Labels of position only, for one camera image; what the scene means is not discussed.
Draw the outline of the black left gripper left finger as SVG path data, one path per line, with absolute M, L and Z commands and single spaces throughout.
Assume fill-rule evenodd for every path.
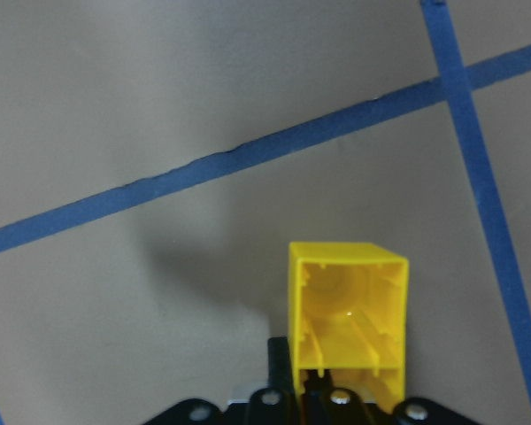
M 147 420 L 149 424 L 298 424 L 300 413 L 292 377 L 289 342 L 285 336 L 267 341 L 265 387 L 246 401 L 224 410 L 202 398 L 188 398 Z

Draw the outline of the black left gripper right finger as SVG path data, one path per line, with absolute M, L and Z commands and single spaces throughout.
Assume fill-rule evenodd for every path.
M 428 398 L 407 398 L 388 413 L 355 391 L 337 387 L 331 374 L 305 372 L 302 395 L 307 424 L 467 424 L 469 418 Z

